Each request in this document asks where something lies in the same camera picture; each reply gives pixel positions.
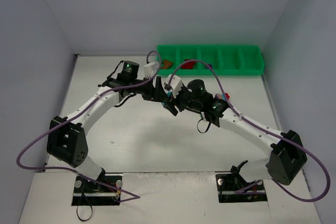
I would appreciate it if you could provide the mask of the brown lego plate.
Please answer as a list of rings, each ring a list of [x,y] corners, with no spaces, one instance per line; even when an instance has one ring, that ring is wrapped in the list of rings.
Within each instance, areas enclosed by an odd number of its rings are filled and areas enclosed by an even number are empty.
[[[167,69],[171,68],[173,65],[174,65],[174,63],[172,61],[164,59],[162,61],[161,69],[162,70],[167,70]]]

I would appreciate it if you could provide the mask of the red lego brick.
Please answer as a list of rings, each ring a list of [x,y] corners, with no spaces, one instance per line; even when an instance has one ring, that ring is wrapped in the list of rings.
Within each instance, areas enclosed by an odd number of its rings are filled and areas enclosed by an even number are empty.
[[[185,59],[184,64],[181,66],[181,69],[183,70],[193,70],[196,67],[197,62],[191,59]]]

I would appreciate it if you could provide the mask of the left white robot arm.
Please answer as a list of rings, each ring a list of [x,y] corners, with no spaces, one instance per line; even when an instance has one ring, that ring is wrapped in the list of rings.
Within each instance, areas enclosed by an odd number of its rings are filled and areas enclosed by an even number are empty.
[[[159,62],[144,66],[144,79],[138,79],[139,64],[124,61],[116,78],[108,76],[99,85],[97,93],[76,112],[61,118],[56,116],[50,123],[52,132],[48,136],[47,152],[68,164],[77,173],[100,182],[105,181],[105,170],[88,155],[86,135],[92,126],[111,108],[132,94],[139,94],[146,101],[165,102],[161,78],[156,76]]]

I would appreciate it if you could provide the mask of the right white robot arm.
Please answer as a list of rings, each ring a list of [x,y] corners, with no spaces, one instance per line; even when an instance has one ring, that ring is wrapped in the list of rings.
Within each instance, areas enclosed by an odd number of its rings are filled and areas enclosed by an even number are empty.
[[[271,129],[242,115],[228,99],[223,100],[207,92],[203,80],[195,79],[184,85],[180,77],[169,75],[164,87],[170,91],[169,101],[177,110],[199,114],[202,120],[237,134],[267,156],[232,166],[230,173],[233,176],[246,182],[273,179],[287,186],[307,162],[298,133]]]

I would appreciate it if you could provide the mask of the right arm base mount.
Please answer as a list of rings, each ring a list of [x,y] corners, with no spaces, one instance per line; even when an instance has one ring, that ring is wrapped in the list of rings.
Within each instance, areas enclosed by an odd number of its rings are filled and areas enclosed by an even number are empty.
[[[239,168],[233,166],[229,172],[215,175],[218,202],[220,204],[267,202],[264,182],[247,182],[240,175]]]

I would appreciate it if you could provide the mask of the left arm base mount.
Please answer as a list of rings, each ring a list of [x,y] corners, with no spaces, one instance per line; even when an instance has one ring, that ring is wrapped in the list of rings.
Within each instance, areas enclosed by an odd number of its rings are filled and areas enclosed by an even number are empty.
[[[119,206],[120,192],[88,181],[81,176],[75,179],[72,206]]]

